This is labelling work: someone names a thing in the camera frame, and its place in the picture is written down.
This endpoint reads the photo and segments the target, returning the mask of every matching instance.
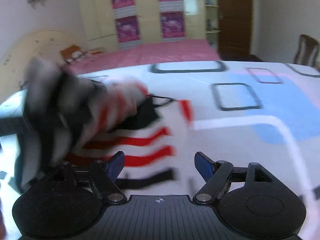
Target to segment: white wall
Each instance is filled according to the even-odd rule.
[[[255,1],[252,53],[263,61],[292,63],[300,34],[320,41],[320,0]]]
[[[0,0],[0,58],[21,36],[41,29],[71,31],[85,46],[79,0],[47,0],[36,9],[27,0]]]

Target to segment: cream headboard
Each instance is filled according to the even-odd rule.
[[[81,44],[71,33],[59,30],[41,30],[22,36],[0,61],[0,103],[20,90],[25,68],[31,57],[37,56],[63,64],[60,55],[73,44]]]

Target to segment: black rounded square outline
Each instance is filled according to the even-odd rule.
[[[251,94],[253,99],[256,101],[257,105],[256,106],[243,106],[243,107],[223,107],[218,90],[216,89],[216,86],[221,86],[221,85],[244,85],[244,86],[246,86],[247,90],[249,91],[249,93]],[[252,87],[250,87],[249,85],[247,85],[245,83],[215,83],[215,84],[211,84],[211,89],[212,89],[212,93],[213,93],[213,97],[215,99],[216,105],[221,111],[238,111],[238,110],[261,109],[262,108],[261,100],[258,98],[257,94],[254,92]]]
[[[320,75],[311,75],[311,74],[305,74],[305,73],[301,73],[300,71],[296,70],[294,67],[290,66],[287,63],[284,63],[288,68],[290,68],[292,71],[294,71],[295,73],[300,74],[301,76],[306,76],[306,77],[314,77],[314,78],[320,78]]]
[[[256,67],[246,67],[247,71],[249,72],[249,74],[259,83],[261,84],[283,84],[283,81],[278,77],[278,75],[276,73],[274,73],[272,70],[268,69],[268,68],[256,68]],[[265,82],[265,81],[261,81],[253,72],[251,72],[250,69],[263,69],[263,70],[268,70],[272,76],[277,79],[279,82]]]
[[[220,65],[220,68],[215,68],[215,69],[182,69],[182,70],[161,70],[156,68],[158,64],[153,64],[149,68],[149,72],[154,73],[154,74],[168,74],[168,73],[197,73],[197,72],[224,72],[227,71],[227,65],[224,64],[221,61],[213,61],[217,62]]]

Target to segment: pink bedspread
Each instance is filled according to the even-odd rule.
[[[74,74],[144,64],[221,60],[206,40],[185,40],[142,44],[133,49],[120,50],[90,56],[81,62],[67,65],[65,69]]]

